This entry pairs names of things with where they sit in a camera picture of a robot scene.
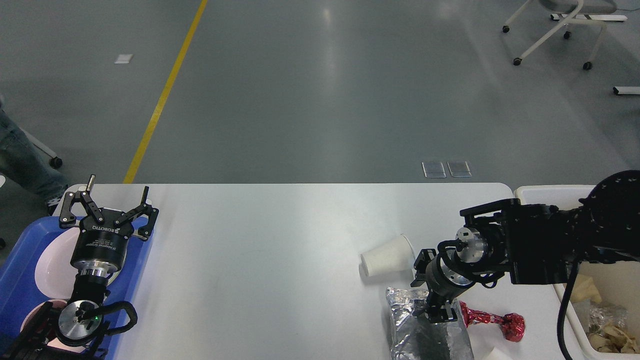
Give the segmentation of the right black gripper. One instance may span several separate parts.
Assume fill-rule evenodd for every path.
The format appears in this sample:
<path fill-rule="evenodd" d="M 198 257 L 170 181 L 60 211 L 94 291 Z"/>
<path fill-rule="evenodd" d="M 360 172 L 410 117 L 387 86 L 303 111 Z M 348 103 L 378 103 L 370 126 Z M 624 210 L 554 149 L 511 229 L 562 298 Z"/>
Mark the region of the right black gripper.
<path fill-rule="evenodd" d="M 413 264 L 414 280 L 410 282 L 410 287 L 426 284 L 429 295 L 425 316 L 433 324 L 456 322 L 458 315 L 451 300 L 476 284 L 448 266 L 446 261 L 457 266 L 450 252 L 437 254 L 434 248 L 424 248 L 419 251 Z"/>

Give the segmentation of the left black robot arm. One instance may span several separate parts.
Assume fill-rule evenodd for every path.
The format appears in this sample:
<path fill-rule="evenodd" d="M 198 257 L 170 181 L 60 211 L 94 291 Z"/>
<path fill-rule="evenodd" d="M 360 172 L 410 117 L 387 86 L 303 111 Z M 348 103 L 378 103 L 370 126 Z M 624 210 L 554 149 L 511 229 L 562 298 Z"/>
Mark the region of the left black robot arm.
<path fill-rule="evenodd" d="M 150 239 L 159 210 L 147 200 L 148 186 L 140 204 L 128 212 L 98 207 L 90 195 L 94 180 L 92 175 L 84 189 L 66 194 L 58 219 L 60 228 L 78 229 L 70 256 L 77 274 L 66 305 L 55 309 L 44 303 L 3 352 L 3 360 L 94 360 L 105 337 L 137 324 L 130 301 L 106 303 L 108 281 L 124 268 L 130 240 Z"/>

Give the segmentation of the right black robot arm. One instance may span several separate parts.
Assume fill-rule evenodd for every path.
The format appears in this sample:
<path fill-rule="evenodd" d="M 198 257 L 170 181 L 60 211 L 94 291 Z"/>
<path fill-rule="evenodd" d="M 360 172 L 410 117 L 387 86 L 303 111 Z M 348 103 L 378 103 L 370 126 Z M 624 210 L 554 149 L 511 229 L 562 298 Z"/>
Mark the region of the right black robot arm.
<path fill-rule="evenodd" d="M 422 249 L 414 261 L 411 286 L 426 285 L 429 293 L 413 316 L 457 321 L 457 297 L 477 284 L 492 289 L 505 274 L 514 285 L 565 284 L 556 333 L 569 360 L 564 324 L 580 264 L 639 260 L 639 178 L 638 170 L 612 174 L 570 210 L 518 198 L 460 210 L 464 225 L 455 239 Z"/>

